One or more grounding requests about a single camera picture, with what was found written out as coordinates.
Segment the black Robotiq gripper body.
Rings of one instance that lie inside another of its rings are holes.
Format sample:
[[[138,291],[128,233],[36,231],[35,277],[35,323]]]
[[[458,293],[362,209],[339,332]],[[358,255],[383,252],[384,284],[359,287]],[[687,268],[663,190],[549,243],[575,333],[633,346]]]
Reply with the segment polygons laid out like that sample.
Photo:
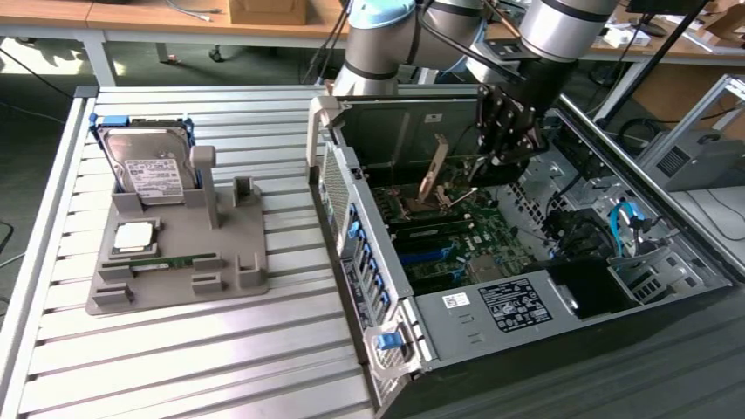
[[[511,96],[543,116],[557,100],[577,67],[577,61],[556,62],[547,58],[524,60],[519,66],[523,77],[511,88]]]

